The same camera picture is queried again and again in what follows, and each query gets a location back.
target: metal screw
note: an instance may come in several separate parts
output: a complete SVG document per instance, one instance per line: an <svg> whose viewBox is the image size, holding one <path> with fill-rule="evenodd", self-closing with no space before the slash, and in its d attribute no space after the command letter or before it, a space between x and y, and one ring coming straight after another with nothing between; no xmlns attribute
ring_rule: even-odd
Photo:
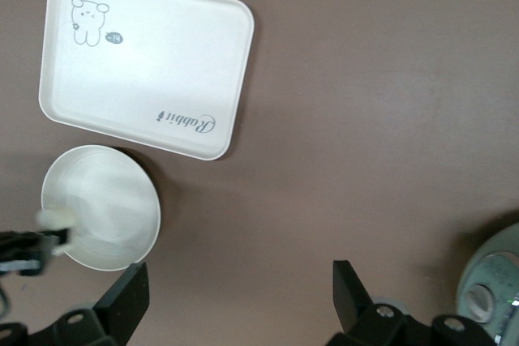
<svg viewBox="0 0 519 346"><path fill-rule="evenodd" d="M465 325L459 319L456 318L446 318L444 324L453 331L459 332L465 330Z"/></svg>
<svg viewBox="0 0 519 346"><path fill-rule="evenodd" d="M386 305L381 305L379 308L376 309L376 312L382 318L392 318L393 316L395 316L395 313Z"/></svg>
<svg viewBox="0 0 519 346"><path fill-rule="evenodd" d="M75 315L70 316L66 322L68 324L78 323L83 320L83 317L84 317L83 314L75 314Z"/></svg>

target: white object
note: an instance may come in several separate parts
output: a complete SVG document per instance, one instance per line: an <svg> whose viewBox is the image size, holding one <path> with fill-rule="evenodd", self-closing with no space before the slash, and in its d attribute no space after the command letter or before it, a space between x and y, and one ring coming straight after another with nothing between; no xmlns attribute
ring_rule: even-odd
<svg viewBox="0 0 519 346"><path fill-rule="evenodd" d="M73 210L77 221L66 253L100 271L121 270L142 260L161 223L149 176L129 156L97 145L71 149L54 161L43 182L41 208L44 224L57 220L45 222L48 210Z"/></svg>
<svg viewBox="0 0 519 346"><path fill-rule="evenodd" d="M41 109L214 160L230 144L253 31L238 0L47 0Z"/></svg>
<svg viewBox="0 0 519 346"><path fill-rule="evenodd" d="M39 210L36 214L36 221L44 229L61 230L69 229L68 242L65 245L55 246L52 255L61 255L72 249L72 241L75 236L75 229L78 224L78 216L74 210L64 207L46 208Z"/></svg>
<svg viewBox="0 0 519 346"><path fill-rule="evenodd" d="M457 287L457 312L479 322L497 344L519 344L519 223L484 242Z"/></svg>

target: black bracket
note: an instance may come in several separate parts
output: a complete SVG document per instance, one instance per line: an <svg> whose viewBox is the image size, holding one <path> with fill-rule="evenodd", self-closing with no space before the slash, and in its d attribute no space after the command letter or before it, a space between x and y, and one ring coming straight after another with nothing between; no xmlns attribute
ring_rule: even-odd
<svg viewBox="0 0 519 346"><path fill-rule="evenodd" d="M327 346L495 346L475 321L436 317L430 327L387 304L373 304L348 261L333 263L333 304L344 333Z"/></svg>
<svg viewBox="0 0 519 346"><path fill-rule="evenodd" d="M148 270L132 264L91 309L73 310L32 335L0 325L0 346L124 346L149 306Z"/></svg>
<svg viewBox="0 0 519 346"><path fill-rule="evenodd" d="M15 271L20 276L39 276L52 258L55 246L68 241L68 229L37 233L0 233L0 276Z"/></svg>

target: white plate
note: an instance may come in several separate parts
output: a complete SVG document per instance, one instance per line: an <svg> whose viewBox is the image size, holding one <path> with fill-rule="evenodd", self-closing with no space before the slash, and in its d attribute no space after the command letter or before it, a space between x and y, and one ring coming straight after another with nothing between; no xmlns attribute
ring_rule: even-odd
<svg viewBox="0 0 519 346"><path fill-rule="evenodd" d="M149 176L124 153L97 145L71 149L54 161L43 182L41 208L75 212L78 225L66 253L101 271L142 260L161 224Z"/></svg>
<svg viewBox="0 0 519 346"><path fill-rule="evenodd" d="M214 160L230 144L253 31L238 0L47 0L41 109Z"/></svg>

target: plastic tray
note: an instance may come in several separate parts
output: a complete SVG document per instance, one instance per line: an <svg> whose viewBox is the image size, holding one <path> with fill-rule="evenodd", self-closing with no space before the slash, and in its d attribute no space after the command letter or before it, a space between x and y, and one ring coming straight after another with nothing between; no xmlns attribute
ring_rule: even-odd
<svg viewBox="0 0 519 346"><path fill-rule="evenodd" d="M238 0L47 0L47 117L201 160L230 145L254 19Z"/></svg>

